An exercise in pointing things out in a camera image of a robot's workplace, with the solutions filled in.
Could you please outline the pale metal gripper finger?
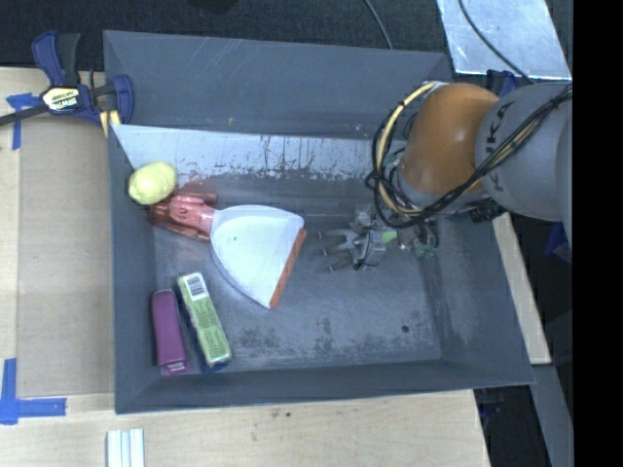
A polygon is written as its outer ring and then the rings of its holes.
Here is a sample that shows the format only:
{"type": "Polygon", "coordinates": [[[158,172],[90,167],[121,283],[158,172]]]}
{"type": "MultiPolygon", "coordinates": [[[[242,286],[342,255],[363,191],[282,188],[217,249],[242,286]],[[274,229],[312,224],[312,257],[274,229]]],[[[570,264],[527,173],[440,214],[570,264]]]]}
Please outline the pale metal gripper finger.
{"type": "Polygon", "coordinates": [[[338,259],[333,259],[332,263],[326,268],[328,272],[337,272],[341,270],[358,270],[362,265],[362,261],[354,259],[351,255],[342,255],[338,259]]]}
{"type": "Polygon", "coordinates": [[[320,231],[318,238],[322,241],[322,251],[324,253],[337,253],[341,251],[354,251],[363,245],[363,236],[351,229],[336,229],[320,231]],[[326,245],[329,239],[339,239],[333,245],[326,245]]]}

